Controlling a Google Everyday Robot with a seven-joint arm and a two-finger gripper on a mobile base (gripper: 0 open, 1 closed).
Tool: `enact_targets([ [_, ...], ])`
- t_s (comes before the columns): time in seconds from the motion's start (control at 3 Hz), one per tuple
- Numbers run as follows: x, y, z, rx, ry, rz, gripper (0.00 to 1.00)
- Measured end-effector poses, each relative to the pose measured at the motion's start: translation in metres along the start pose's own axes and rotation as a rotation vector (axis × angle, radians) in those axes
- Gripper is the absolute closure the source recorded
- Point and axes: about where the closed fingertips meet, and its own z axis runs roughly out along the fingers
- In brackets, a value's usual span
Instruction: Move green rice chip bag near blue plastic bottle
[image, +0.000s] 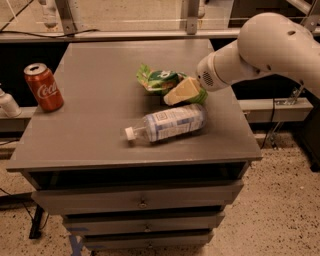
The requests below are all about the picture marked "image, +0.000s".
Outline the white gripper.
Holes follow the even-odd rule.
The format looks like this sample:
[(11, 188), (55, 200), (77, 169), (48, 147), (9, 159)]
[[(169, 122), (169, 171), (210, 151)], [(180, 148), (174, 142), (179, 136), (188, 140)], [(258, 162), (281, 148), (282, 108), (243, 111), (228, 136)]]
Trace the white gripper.
[(185, 78), (164, 96), (164, 102), (169, 106), (181, 102), (199, 102), (201, 86), (209, 92), (228, 87), (228, 84), (219, 77), (216, 71), (215, 58), (215, 52), (204, 57), (196, 68), (196, 76), (199, 82), (192, 77)]

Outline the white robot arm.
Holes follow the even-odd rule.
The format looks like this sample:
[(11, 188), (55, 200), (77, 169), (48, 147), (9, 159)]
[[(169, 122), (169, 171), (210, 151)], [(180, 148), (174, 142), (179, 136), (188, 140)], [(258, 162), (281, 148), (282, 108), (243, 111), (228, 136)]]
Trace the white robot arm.
[(317, 95), (320, 43), (305, 27), (277, 13), (250, 18), (235, 41), (211, 52), (184, 80), (207, 92), (270, 75), (289, 78)]

